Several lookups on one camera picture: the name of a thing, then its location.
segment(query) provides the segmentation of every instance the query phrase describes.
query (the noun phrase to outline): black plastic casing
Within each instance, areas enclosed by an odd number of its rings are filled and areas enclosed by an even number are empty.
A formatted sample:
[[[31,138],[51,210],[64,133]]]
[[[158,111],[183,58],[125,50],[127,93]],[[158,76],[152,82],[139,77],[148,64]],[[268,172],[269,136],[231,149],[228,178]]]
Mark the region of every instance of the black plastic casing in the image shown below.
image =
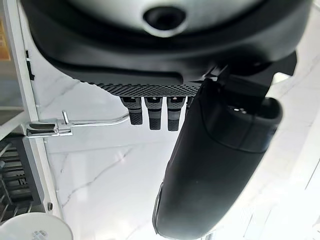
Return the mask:
[[[194,240],[207,234],[248,183],[282,119],[273,98],[250,114],[228,106],[222,91],[207,80],[185,118],[153,215],[164,237]]]
[[[97,21],[66,0],[21,3],[42,55],[73,78],[96,85],[192,87],[216,64],[270,63],[293,53],[312,0],[266,0],[221,26],[170,38]]]

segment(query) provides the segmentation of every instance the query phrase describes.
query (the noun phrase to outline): screw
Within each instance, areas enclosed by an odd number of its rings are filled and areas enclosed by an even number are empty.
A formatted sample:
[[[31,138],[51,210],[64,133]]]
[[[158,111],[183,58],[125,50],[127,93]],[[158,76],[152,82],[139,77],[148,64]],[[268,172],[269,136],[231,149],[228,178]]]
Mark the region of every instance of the screw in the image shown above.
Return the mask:
[[[48,210],[52,211],[53,208],[54,208],[54,204],[52,202],[48,202]]]

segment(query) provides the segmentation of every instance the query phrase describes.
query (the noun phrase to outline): gray vein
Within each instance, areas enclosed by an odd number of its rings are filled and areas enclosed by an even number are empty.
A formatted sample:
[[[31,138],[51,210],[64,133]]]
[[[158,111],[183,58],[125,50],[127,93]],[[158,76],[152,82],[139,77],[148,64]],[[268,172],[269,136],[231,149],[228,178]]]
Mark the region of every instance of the gray vein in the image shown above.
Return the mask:
[[[145,221],[142,224],[138,225],[135,229],[132,230],[132,232],[130,232],[130,234],[125,238],[125,240],[129,240],[129,238],[131,238],[131,236],[137,232],[138,230],[142,229],[146,224],[148,224],[149,221]]]
[[[67,153],[62,160],[60,174],[62,174],[63,171],[65,170],[65,165],[66,165],[68,156],[69,156],[69,153]]]
[[[69,87],[66,87],[64,89],[63,92],[61,92],[58,96],[55,96],[50,102],[48,102],[46,105],[42,105],[41,106],[41,111],[42,112],[43,110],[45,110],[47,107],[49,107],[51,104],[53,104],[53,102],[56,100],[56,98],[59,98],[59,97],[63,97],[66,93],[70,92],[72,89],[74,89],[79,83],[81,83],[80,81],[77,81],[76,83],[72,84],[71,86]]]
[[[105,174],[108,170],[114,168],[115,166],[117,166],[121,161],[122,159],[124,159],[131,151],[133,150],[133,148],[130,148],[123,156],[121,159],[118,159],[116,162],[114,162],[113,164],[107,166],[105,169],[103,169],[101,172],[99,172],[99,174],[97,176],[94,177],[94,179],[92,181],[89,181],[75,189],[72,190],[72,192],[68,195],[67,197],[67,200],[65,203],[63,203],[61,206],[62,208],[64,208],[68,202],[71,200],[73,194],[75,194],[77,191],[83,189],[83,188],[86,188],[86,187],[89,187],[91,184],[93,184],[98,178],[100,178],[103,174]]]

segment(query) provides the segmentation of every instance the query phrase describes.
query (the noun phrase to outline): white shelf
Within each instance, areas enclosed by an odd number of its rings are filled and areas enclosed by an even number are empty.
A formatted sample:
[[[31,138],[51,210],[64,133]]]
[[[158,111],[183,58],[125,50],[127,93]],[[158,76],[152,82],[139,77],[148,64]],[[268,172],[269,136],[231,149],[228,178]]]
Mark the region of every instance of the white shelf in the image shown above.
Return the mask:
[[[12,81],[9,84],[11,86],[10,91],[16,93],[17,88],[19,88],[20,91],[20,94],[16,95],[18,97],[11,99],[9,102],[7,101],[7,98],[2,100],[0,97],[0,114],[1,110],[3,113],[4,111],[7,111],[7,113],[10,111],[11,113],[8,120],[0,125],[0,139],[2,139],[16,127],[20,125],[23,126],[27,122],[38,121],[39,118],[26,62],[26,48],[22,30],[22,24],[24,24],[23,27],[26,27],[26,22],[19,1],[0,0],[0,17],[2,17],[4,27],[6,28],[6,38],[11,51],[10,63],[7,62],[6,64],[14,65],[14,71],[10,71],[10,74],[7,74],[8,77],[1,78],[3,72],[0,71],[0,79],[5,79],[6,81],[10,79],[10,81]],[[25,138],[24,141],[29,145],[31,149],[29,154],[32,154],[35,160],[36,170],[39,174],[44,192],[43,206],[48,214],[61,218],[62,215],[56,196],[44,141],[43,139],[28,138]],[[52,211],[49,211],[46,208],[48,203],[53,203]]]

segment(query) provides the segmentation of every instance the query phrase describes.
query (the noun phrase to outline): textured grip surface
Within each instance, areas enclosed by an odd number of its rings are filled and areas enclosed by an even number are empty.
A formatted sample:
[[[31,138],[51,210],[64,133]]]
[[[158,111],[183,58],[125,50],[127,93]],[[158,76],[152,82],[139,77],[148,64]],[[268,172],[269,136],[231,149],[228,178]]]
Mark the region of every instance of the textured grip surface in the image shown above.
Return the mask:
[[[161,128],[161,119],[157,118],[150,118],[149,119],[149,126],[150,126],[150,130],[160,130]]]
[[[130,122],[132,125],[141,125],[142,124],[142,112],[139,113],[129,113]]]
[[[179,120],[168,120],[168,130],[175,132],[179,130]]]

